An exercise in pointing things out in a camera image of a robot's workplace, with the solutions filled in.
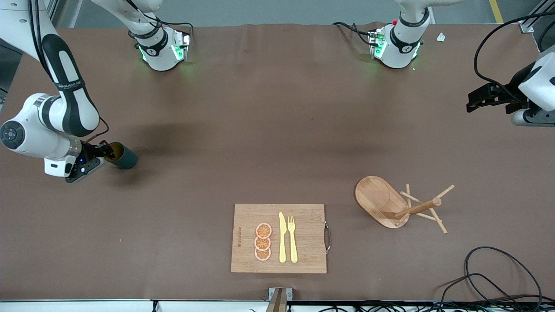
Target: fork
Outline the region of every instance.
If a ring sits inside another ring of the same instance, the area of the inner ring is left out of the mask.
[[[287,230],[291,234],[291,262],[297,263],[299,256],[297,255],[297,244],[295,244],[295,218],[292,215],[287,217]]]

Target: metal frame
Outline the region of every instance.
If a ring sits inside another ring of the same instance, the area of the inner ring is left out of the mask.
[[[541,0],[539,4],[530,12],[529,15],[547,12],[551,10],[554,6],[555,0]],[[529,18],[518,22],[522,33],[533,33],[533,26],[540,18],[541,17]]]

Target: knife handle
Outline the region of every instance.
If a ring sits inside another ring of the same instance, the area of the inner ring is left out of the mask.
[[[297,263],[299,261],[299,256],[297,255],[297,244],[295,243],[294,232],[289,231],[291,239],[291,262]]]
[[[281,235],[279,240],[279,262],[285,263],[286,261],[285,255],[285,233]]]

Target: wooden cutting board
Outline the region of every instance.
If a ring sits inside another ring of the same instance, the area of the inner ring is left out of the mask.
[[[285,234],[287,261],[279,262],[279,213],[285,221],[295,217],[295,242],[299,261],[291,262],[289,232]],[[324,243],[324,205],[317,204],[236,204],[231,249],[231,272],[241,273],[327,273]],[[272,227],[271,256],[266,261],[254,255],[255,229],[266,222]]]

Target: yellow line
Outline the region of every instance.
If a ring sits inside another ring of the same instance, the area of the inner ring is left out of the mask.
[[[491,10],[493,11],[493,16],[495,17],[495,22],[498,24],[502,24],[503,17],[501,16],[501,11],[499,11],[497,0],[490,0],[490,6],[491,6]]]

